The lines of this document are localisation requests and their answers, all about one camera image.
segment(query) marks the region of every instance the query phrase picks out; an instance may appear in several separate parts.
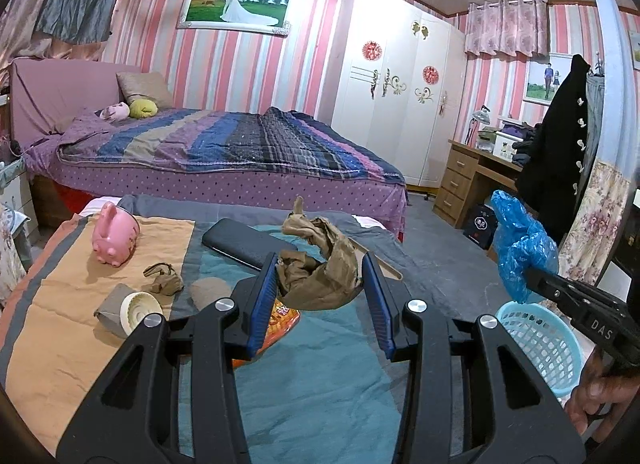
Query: yellow plush toy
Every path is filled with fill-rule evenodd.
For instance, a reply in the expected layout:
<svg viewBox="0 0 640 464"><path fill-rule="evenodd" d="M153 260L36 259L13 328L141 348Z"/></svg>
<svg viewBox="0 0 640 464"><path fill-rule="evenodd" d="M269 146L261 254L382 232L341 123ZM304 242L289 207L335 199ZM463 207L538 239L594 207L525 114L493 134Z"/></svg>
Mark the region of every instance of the yellow plush toy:
<svg viewBox="0 0 640 464"><path fill-rule="evenodd" d="M134 119L153 117L158 113L158 107L148 98L137 98L129 105L129 116Z"/></svg>

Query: human hand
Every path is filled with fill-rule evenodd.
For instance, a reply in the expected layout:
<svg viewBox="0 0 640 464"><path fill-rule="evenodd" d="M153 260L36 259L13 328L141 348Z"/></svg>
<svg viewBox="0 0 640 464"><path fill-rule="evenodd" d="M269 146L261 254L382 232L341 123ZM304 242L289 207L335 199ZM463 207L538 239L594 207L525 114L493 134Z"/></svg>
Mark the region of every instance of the human hand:
<svg viewBox="0 0 640 464"><path fill-rule="evenodd" d="M602 404L612 404L610 412L591 436L596 442L609 436L640 388L640 375L603 377L605 370L602 349L596 347L582 369L580 384L564 405L564 411L582 435L588 427L587 415L596 414Z"/></svg>

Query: wooden desk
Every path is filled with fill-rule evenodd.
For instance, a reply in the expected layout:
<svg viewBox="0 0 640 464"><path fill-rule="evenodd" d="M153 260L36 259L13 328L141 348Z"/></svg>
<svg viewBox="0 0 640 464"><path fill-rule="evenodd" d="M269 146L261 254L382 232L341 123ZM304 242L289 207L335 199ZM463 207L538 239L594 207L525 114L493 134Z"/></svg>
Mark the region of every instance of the wooden desk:
<svg viewBox="0 0 640 464"><path fill-rule="evenodd" d="M491 153L454 140L449 142L451 151L447 170L433 212L456 229L461 229L469 209L484 203L495 190L514 193L514 180L522 168Z"/></svg>

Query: wedding dress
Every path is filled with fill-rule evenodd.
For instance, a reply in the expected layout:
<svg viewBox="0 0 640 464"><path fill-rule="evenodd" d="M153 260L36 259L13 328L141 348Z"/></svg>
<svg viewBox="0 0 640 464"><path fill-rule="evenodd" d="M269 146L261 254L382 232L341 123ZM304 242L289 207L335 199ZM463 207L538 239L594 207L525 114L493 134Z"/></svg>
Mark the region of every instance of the wedding dress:
<svg viewBox="0 0 640 464"><path fill-rule="evenodd" d="M249 23L252 25L267 25L272 26L278 23L277 18L271 16L262 16L260 14L254 14L245 9L238 0L231 0L226 12L220 16L222 21L227 23Z"/></svg>

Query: wardrobe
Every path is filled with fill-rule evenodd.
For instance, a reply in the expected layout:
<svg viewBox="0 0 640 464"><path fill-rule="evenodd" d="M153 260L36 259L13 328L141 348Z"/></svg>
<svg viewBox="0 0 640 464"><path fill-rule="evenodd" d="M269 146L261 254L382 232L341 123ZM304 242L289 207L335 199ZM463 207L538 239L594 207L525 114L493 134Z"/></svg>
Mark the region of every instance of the wardrobe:
<svg viewBox="0 0 640 464"><path fill-rule="evenodd" d="M465 36L403 0L343 0L318 119L439 187L464 83Z"/></svg>

